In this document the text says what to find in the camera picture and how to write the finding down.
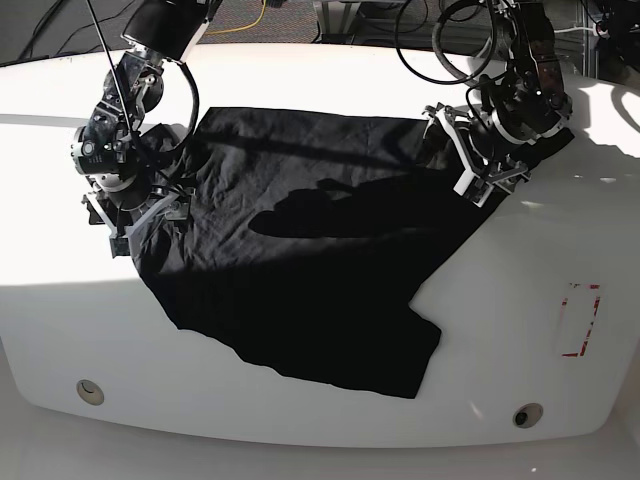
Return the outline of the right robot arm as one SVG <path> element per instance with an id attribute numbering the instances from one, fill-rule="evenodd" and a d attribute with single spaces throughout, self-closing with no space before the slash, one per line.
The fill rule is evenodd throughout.
<path id="1" fill-rule="evenodd" d="M 185 201 L 184 188 L 172 179 L 157 186 L 195 132 L 200 98 L 186 57 L 217 13 L 217 1 L 144 1 L 128 21 L 122 37 L 130 45 L 120 61 L 110 62 L 103 94 L 86 125 L 76 131 L 71 157 L 90 183 L 94 217 L 110 227 L 117 242 L 127 239 L 122 215 L 141 208 L 150 197 Z M 165 63 L 176 64 L 192 95 L 187 132 L 169 150 L 142 141 L 140 128 L 160 102 Z"/>

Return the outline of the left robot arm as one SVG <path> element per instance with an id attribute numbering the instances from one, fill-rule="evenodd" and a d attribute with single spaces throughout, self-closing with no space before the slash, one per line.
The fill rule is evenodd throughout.
<path id="1" fill-rule="evenodd" d="M 480 102 L 457 109 L 428 106 L 426 130 L 441 129 L 452 141 L 462 164 L 455 192 L 478 207 L 500 190 L 514 192 L 542 161 L 574 138 L 567 123 L 572 100 L 564 88 L 555 52 L 555 33 L 539 1 L 484 1 L 491 31 L 484 61 L 499 55 L 501 74 L 491 77 L 478 68 L 459 71 L 445 57 L 441 36 L 446 23 L 470 1 L 457 1 L 442 11 L 432 32 L 432 46 L 442 66 Z"/>

